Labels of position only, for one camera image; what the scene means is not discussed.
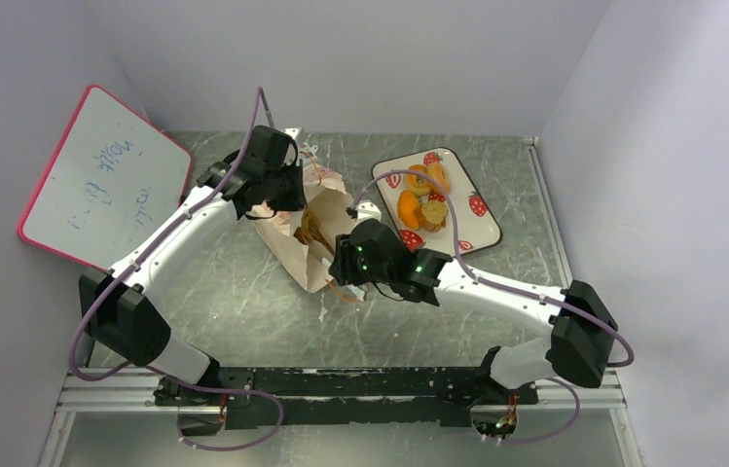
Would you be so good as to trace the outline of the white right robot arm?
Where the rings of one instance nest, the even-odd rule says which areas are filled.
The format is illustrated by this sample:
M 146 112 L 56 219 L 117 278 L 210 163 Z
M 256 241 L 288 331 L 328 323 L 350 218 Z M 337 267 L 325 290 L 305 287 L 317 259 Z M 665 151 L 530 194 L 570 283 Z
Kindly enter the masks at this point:
M 539 286 L 474 269 L 446 253 L 411 249 L 375 219 L 338 235 L 335 251 L 329 272 L 342 286 L 383 285 L 405 302 L 480 311 L 533 333 L 531 341 L 492 351 L 490 367 L 476 378 L 485 401 L 501 402 L 549 377 L 601 385 L 618 326 L 590 284 Z

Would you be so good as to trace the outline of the strawberry print white tray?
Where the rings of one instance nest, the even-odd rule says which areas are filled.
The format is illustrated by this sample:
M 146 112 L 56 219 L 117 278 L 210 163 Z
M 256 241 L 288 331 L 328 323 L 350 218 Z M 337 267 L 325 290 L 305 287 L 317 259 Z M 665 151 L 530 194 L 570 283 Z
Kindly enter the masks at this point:
M 412 250 L 469 254 L 503 239 L 483 196 L 449 148 L 376 162 L 371 174 L 382 178 L 377 187 L 386 215 Z

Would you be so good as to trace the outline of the brown round bread slice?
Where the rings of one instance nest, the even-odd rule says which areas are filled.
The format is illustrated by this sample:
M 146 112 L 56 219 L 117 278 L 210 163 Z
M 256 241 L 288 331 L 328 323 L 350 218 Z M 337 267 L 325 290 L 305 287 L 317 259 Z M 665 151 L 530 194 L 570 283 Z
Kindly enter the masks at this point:
M 422 203 L 416 215 L 421 229 L 436 233 L 446 226 L 449 212 L 449 206 L 444 201 L 433 200 Z

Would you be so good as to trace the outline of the orange fake bread roll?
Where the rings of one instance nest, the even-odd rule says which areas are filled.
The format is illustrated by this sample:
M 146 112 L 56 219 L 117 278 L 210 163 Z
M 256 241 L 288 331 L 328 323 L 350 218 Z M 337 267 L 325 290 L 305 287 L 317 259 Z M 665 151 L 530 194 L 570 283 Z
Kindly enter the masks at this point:
M 432 162 L 426 167 L 426 174 L 432 179 L 431 190 L 437 195 L 448 195 L 451 191 L 447 169 L 440 162 Z

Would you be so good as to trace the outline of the orange fake donut bread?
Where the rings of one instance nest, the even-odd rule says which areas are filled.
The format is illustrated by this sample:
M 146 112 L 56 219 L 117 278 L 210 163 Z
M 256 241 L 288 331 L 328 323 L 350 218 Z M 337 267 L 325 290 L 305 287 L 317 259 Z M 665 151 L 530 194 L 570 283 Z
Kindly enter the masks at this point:
M 428 196 L 432 188 L 429 181 L 424 178 L 424 175 L 427 174 L 426 166 L 414 164 L 409 167 L 409 170 L 410 173 L 403 175 L 406 189 L 417 198 Z

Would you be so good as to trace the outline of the beige paper gift bag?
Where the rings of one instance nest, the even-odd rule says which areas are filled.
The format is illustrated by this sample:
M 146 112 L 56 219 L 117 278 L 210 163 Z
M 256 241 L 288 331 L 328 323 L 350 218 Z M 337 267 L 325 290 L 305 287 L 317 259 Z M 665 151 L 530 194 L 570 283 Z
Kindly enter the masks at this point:
M 303 169 L 307 207 L 298 212 L 273 213 L 267 204 L 254 207 L 256 231 L 287 272 L 308 293 L 325 286 L 346 303 L 361 302 L 364 293 L 335 285 L 329 266 L 336 256 L 336 238 L 348 234 L 354 221 L 346 209 L 353 196 L 338 172 L 314 162 Z

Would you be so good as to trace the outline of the orange fake bread bun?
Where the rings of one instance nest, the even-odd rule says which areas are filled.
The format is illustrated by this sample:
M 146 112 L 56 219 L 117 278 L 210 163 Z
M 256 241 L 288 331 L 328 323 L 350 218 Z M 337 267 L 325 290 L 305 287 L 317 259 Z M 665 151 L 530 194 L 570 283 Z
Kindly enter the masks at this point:
M 411 231 L 420 227 L 416 210 L 420 207 L 418 197 L 410 190 L 403 190 L 398 198 L 396 213 L 401 223 Z

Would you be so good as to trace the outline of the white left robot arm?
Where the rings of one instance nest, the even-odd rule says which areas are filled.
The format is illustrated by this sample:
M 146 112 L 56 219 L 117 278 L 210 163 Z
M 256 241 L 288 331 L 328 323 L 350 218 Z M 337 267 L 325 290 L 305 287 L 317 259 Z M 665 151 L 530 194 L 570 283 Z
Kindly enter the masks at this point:
M 219 362 L 175 333 L 159 307 L 162 292 L 204 246 L 251 210 L 306 207 L 303 166 L 289 131 L 255 126 L 245 146 L 210 165 L 175 212 L 109 269 L 79 279 L 86 334 L 136 367 L 181 380 L 182 392 L 205 405 L 221 389 Z

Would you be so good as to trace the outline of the metal food tongs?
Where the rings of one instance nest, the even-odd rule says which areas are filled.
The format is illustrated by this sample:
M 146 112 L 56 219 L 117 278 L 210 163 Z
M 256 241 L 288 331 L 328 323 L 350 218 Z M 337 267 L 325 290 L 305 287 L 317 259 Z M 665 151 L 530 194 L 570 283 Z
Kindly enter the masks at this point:
M 337 237 L 349 232 L 350 221 L 333 209 L 306 208 L 292 215 L 293 236 L 326 269 L 336 257 Z

